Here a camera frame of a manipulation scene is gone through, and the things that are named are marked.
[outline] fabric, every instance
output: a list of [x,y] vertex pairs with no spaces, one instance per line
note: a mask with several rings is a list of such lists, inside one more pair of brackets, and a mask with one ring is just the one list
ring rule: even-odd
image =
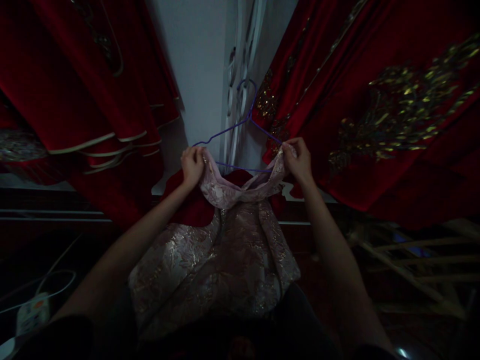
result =
[[199,188],[215,207],[210,224],[171,223],[130,274],[139,336],[155,340],[205,315],[259,318],[300,270],[268,196],[281,191],[283,152],[239,187],[220,176],[208,150]]
[[[245,170],[234,170],[227,174],[224,179],[237,187],[245,185],[253,176]],[[160,199],[162,201],[170,195],[184,180],[183,170],[179,170],[172,175],[165,184],[165,191]],[[278,218],[287,206],[287,200],[282,192],[273,194],[268,198],[273,214]],[[193,227],[206,227],[210,224],[215,215],[215,206],[213,206],[203,195],[199,187],[195,187],[188,194],[185,201],[171,217],[169,224],[176,223]]]
[[0,17],[0,131],[31,133],[49,155],[1,161],[41,185],[69,179],[128,228],[163,173],[158,127],[179,117],[144,1],[7,1]]
[[[316,182],[357,210],[410,229],[475,214],[478,30],[468,2],[300,0],[253,119],[282,141],[303,137]],[[405,74],[415,87],[395,88],[408,83]],[[402,119],[412,110],[412,120]],[[420,121],[422,111],[430,116]],[[417,124],[421,136],[401,139],[412,133],[392,116],[408,131]],[[362,133],[358,124],[368,121],[378,131]],[[386,125],[397,136],[390,142],[379,137],[389,137]],[[277,149],[268,141],[266,163]],[[298,184],[291,194],[302,197]]]

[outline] sleeve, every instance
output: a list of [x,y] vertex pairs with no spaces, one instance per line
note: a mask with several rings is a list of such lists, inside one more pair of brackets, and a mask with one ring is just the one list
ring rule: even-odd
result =
[[390,352],[374,345],[360,345],[353,353],[352,360],[397,360]]
[[30,338],[13,359],[88,359],[93,340],[94,326],[86,316],[63,317]]

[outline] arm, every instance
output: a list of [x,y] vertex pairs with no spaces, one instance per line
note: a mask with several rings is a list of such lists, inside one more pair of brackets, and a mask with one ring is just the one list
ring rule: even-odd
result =
[[183,183],[110,246],[52,322],[69,315],[86,315],[94,324],[101,323],[134,266],[197,185],[204,168],[202,148],[187,148],[181,167]]
[[287,143],[298,153],[295,158],[284,146],[287,167],[303,191],[315,245],[328,279],[344,355],[351,357],[362,344],[376,345],[392,353],[392,344],[375,313],[352,251],[317,189],[310,152],[302,138]]

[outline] hand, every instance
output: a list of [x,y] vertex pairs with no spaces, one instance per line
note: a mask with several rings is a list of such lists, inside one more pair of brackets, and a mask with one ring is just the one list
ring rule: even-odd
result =
[[204,149],[200,146],[187,147],[181,154],[181,168],[183,170],[183,184],[192,190],[204,173]]
[[[286,144],[292,145],[298,157],[294,157],[292,150]],[[312,176],[312,167],[310,164],[310,151],[305,144],[305,141],[301,137],[295,137],[287,140],[282,145],[285,152],[286,167],[293,174],[298,183],[303,186],[309,183],[315,183]]]

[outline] gold embroidery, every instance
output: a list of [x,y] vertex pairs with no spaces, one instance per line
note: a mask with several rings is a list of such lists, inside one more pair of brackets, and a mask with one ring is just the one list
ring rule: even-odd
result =
[[268,69],[255,101],[255,107],[260,112],[260,116],[267,118],[269,122],[274,119],[278,105],[278,99],[272,95],[272,89],[270,88],[272,76],[272,69]]
[[94,12],[92,11],[92,7],[87,1],[82,0],[70,0],[75,10],[83,17],[85,24],[90,30],[91,36],[93,37],[93,41],[98,47],[101,49],[103,56],[107,59],[108,63],[111,64],[112,62],[112,41],[110,38],[104,34],[98,33],[94,26]]
[[[290,131],[285,129],[285,126],[287,126],[289,119],[290,119],[290,115],[285,116],[282,119],[276,119],[273,121],[270,127],[270,134],[272,134],[275,138],[277,138],[281,142],[285,142],[288,139],[290,139]],[[280,144],[278,144],[276,141],[274,141],[270,137],[266,142],[266,147],[270,148],[273,155],[276,155],[277,152],[282,149]]]
[[458,87],[458,72],[480,49],[480,34],[460,45],[451,46],[425,72],[407,66],[387,67],[372,81],[370,109],[355,123],[341,121],[338,130],[340,146],[328,161],[331,174],[346,168],[352,155],[369,155],[379,159],[393,158],[393,151],[419,150],[424,140],[439,133],[439,126],[478,89],[479,84],[462,93],[445,109]]

